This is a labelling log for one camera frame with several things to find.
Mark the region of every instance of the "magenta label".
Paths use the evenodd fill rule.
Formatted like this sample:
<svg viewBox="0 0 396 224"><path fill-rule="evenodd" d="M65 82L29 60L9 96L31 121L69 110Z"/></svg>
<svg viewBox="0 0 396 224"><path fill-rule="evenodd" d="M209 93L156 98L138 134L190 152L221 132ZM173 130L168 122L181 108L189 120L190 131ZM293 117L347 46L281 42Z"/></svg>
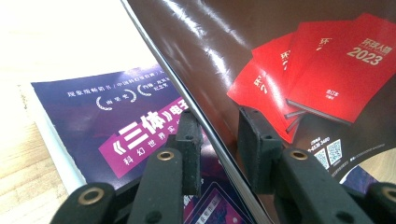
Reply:
<svg viewBox="0 0 396 224"><path fill-rule="evenodd" d="M160 148L169 134L176 134L180 115L187 108L180 97L160 111L149 111L109 137L99 150L114 174L123 177Z"/></svg>

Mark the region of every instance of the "wooden surface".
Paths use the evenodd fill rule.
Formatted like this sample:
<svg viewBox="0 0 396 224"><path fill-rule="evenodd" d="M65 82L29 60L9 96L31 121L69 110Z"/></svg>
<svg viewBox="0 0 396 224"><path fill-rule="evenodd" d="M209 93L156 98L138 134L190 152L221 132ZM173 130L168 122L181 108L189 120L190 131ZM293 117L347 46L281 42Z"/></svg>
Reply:
<svg viewBox="0 0 396 224"><path fill-rule="evenodd" d="M24 87L140 64L135 35L117 1L0 1L0 223L49 223L67 197ZM395 150L362 166L396 183Z"/></svg>

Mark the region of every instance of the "wooden table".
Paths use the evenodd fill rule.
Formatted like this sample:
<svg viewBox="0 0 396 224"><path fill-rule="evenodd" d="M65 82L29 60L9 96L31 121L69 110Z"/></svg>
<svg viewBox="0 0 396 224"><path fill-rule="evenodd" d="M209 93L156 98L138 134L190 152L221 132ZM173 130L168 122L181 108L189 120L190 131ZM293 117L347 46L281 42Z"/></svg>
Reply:
<svg viewBox="0 0 396 224"><path fill-rule="evenodd" d="M30 110L29 82L140 64L147 50L136 35L117 1L0 3L0 223L49 223L67 198ZM396 183L395 150L362 167Z"/></svg>

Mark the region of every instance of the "light wood tabletop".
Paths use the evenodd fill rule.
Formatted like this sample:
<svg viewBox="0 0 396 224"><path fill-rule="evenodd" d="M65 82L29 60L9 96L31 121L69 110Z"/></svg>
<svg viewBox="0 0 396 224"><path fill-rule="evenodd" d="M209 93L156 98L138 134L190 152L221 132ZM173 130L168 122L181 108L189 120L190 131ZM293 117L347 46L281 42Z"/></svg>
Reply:
<svg viewBox="0 0 396 224"><path fill-rule="evenodd" d="M135 37L118 1L0 1L0 223L49 223L67 198L35 125L29 82L131 68L146 52ZM396 183L394 149L362 167Z"/></svg>

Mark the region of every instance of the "qr code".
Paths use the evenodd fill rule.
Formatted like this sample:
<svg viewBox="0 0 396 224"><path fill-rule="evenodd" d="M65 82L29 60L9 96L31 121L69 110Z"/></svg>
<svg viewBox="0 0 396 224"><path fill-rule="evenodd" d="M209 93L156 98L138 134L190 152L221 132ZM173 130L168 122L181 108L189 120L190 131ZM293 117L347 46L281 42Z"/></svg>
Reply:
<svg viewBox="0 0 396 224"><path fill-rule="evenodd" d="M327 154L329 154L329 160L331 165L343 157L340 139L330 143L327 146Z"/></svg>
<svg viewBox="0 0 396 224"><path fill-rule="evenodd" d="M319 152L315 153L314 156L318 159L318 161L320 161L320 163L324 166L326 170L329 169L330 165L327 162L327 155L324 151L324 148L321 149Z"/></svg>

